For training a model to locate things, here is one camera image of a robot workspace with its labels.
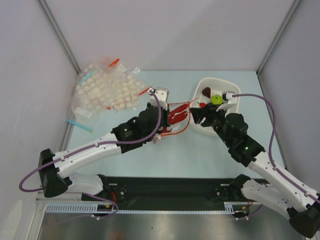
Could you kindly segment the clear bag with orange zipper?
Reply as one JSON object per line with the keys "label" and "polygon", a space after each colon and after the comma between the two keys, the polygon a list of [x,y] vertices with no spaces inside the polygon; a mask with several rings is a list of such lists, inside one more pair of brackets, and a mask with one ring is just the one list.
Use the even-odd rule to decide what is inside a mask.
{"label": "clear bag with orange zipper", "polygon": [[190,105],[194,101],[187,102],[173,102],[168,103],[170,108],[168,114],[168,123],[169,126],[163,129],[161,134],[156,134],[152,142],[155,144],[162,138],[173,136],[184,132],[191,121]]}

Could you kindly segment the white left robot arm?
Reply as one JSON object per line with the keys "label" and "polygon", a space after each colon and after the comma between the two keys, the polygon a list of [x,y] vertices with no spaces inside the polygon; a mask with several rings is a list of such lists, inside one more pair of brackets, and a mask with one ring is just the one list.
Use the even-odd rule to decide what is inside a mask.
{"label": "white left robot arm", "polygon": [[85,175],[77,170],[95,161],[117,156],[142,147],[168,127],[170,109],[147,104],[145,110],[113,128],[111,132],[81,147],[53,153],[50,149],[40,153],[39,176],[46,198],[65,192],[82,193],[82,200],[109,197],[111,187],[102,174]]}

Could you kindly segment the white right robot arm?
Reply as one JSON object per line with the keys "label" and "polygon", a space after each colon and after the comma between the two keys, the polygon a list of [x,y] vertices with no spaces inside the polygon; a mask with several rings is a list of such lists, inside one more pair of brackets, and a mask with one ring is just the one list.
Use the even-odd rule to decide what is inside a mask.
{"label": "white right robot arm", "polygon": [[192,107],[190,113],[195,124],[214,130],[236,162],[270,184],[265,186],[240,174],[231,182],[230,194],[235,200],[259,202],[286,218],[302,236],[311,239],[316,235],[320,229],[319,192],[273,164],[265,148],[247,134],[249,127],[241,114],[226,113],[211,103]]}

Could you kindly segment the red toy chili pepper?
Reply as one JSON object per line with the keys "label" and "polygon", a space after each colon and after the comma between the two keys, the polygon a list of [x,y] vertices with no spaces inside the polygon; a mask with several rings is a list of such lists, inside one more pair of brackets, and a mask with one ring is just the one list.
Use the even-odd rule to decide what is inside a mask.
{"label": "red toy chili pepper", "polygon": [[207,105],[207,103],[205,103],[205,102],[199,102],[198,103],[198,106],[200,107],[200,108],[203,108],[203,107],[205,107]]}

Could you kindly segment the white perforated plastic basket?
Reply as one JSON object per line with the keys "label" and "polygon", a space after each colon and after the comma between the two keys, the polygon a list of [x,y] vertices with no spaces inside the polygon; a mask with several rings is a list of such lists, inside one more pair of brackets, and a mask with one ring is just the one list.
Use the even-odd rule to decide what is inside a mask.
{"label": "white perforated plastic basket", "polygon": [[[227,80],[216,78],[216,77],[205,77],[198,83],[192,99],[194,100],[189,106],[190,108],[199,108],[200,103],[209,103],[210,99],[202,94],[204,88],[210,88],[211,97],[214,95],[222,96],[224,92],[233,92],[234,94],[240,94],[240,88]],[[200,124],[195,124],[193,118],[191,117],[190,126],[195,131],[211,136],[218,137],[215,131],[211,127],[202,127]]]}

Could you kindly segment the red toy lobster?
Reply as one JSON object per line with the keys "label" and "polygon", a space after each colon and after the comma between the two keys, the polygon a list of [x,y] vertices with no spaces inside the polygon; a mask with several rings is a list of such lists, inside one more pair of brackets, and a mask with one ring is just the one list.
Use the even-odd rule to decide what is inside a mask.
{"label": "red toy lobster", "polygon": [[166,132],[175,134],[186,128],[189,122],[189,104],[185,103],[170,103],[170,112],[168,115],[169,127]]}

